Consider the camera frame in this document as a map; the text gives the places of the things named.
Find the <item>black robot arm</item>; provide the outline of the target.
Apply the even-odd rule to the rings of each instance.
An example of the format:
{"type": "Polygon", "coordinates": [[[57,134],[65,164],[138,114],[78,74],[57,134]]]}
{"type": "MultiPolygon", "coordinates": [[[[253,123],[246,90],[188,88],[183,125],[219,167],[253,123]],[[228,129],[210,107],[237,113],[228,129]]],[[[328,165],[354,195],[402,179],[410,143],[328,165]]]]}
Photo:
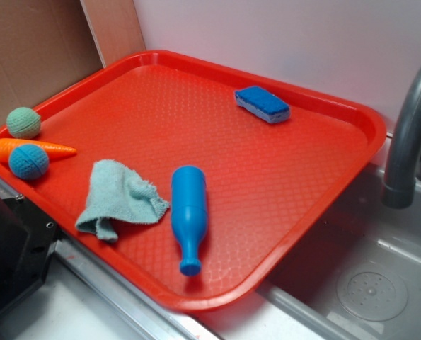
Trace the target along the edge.
{"type": "Polygon", "coordinates": [[[0,197],[0,316],[44,284],[58,231],[25,196],[0,197]]]}

